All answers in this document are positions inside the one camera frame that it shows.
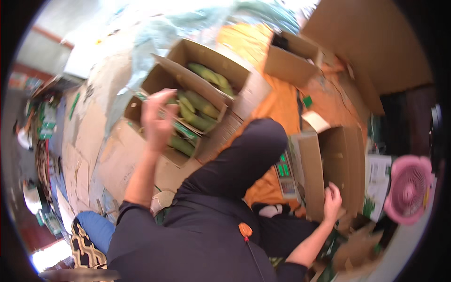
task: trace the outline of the knee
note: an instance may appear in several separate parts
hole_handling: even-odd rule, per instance
[[[282,154],[287,147],[288,138],[283,126],[273,119],[253,120],[249,127],[255,134],[255,139],[263,141],[272,151]]]

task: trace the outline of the leg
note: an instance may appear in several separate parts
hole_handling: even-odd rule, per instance
[[[272,218],[258,216],[260,223],[260,247],[268,257],[286,259],[291,252],[319,226],[317,222],[289,216]]]
[[[279,123],[254,120],[229,148],[195,171],[180,189],[241,200],[246,190],[277,162],[286,146],[287,136]]]
[[[79,213],[77,219],[86,231],[89,240],[94,243],[99,251],[106,254],[115,226],[108,219],[92,211]]]

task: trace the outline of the sleeve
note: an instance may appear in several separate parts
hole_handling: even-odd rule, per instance
[[[276,273],[279,282],[299,282],[303,281],[307,267],[295,263],[282,263],[277,266]]]
[[[148,208],[123,201],[119,207],[116,229],[106,254],[107,263],[139,249],[149,241],[151,234],[156,235],[162,228],[155,223]]]

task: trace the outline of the wall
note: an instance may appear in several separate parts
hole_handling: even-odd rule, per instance
[[[88,27],[96,29],[107,13],[102,0],[50,0],[35,25],[71,43],[82,40]],[[62,74],[71,50],[30,31],[19,50],[17,61],[49,74]]]

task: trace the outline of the patterned fabric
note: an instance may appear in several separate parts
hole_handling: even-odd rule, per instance
[[[74,268],[106,268],[106,256],[89,240],[89,236],[81,227],[77,218],[72,223],[72,256]]]

